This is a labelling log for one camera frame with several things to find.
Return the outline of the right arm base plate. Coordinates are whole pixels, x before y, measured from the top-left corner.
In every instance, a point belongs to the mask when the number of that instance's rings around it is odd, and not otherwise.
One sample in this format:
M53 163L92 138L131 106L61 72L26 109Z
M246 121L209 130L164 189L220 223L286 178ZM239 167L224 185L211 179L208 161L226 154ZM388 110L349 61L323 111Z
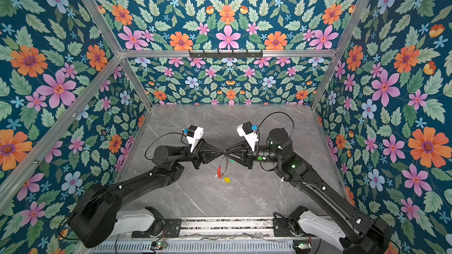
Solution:
M316 238L315 235L302 230L297 222L282 217L273 217L273 232L275 237Z

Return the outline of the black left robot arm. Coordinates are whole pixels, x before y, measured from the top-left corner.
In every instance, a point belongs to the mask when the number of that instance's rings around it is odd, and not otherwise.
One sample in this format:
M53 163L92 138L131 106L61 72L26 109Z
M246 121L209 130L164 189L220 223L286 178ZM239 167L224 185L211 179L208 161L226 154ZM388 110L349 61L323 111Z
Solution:
M160 236L163 216L153 207L123 210L132 201L176 182L184 171L183 162L195 168L225 153L200 141L195 148L161 145L154 151L154 167L129 180L102 186L91 186L68 217L68 225L86 248L94 248L114 235L143 232Z

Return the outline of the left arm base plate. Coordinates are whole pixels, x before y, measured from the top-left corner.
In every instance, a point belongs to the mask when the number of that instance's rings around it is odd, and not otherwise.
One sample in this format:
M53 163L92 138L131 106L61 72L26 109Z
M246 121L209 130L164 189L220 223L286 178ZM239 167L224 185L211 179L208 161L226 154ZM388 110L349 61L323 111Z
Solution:
M177 238L181 230L181 219L156 219L145 231L134 231L133 238Z

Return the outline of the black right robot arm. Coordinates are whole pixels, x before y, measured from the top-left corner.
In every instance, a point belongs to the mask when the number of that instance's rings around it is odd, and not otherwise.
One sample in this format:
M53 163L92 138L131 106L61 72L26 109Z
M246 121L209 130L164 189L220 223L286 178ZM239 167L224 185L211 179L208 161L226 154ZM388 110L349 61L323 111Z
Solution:
M362 213L330 187L305 159L294 152L291 134L284 128L272 129L263 145L255 132L242 136L245 141L227 148L226 156L248 168L255 161L273 163L273 172L282 182L301 190L329 216L324 219L299 206L287 218L293 233L314 235L344 254L385 253L390 244L389 225Z

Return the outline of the silver keyring with red grip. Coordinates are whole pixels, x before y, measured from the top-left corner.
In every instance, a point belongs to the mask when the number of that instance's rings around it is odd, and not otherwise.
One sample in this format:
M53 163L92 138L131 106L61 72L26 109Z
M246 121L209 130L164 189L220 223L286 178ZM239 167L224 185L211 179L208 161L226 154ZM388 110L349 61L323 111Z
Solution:
M217 168L217 178L222 179L224 181L225 177L229 177L227 175L228 167L234 163L234 161L227 159L226 157L222 156L219 166Z

